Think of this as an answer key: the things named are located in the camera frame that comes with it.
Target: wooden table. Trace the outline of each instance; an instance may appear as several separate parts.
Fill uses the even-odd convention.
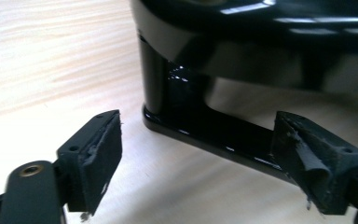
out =
[[[210,105],[272,128],[277,109],[358,146],[358,93],[321,95],[221,79]],[[239,96],[243,105],[230,102]],[[0,194],[28,161],[92,116],[120,109],[123,159],[89,223],[351,223],[322,216],[296,186],[146,129],[129,1],[0,1]],[[80,223],[80,214],[67,214]]]

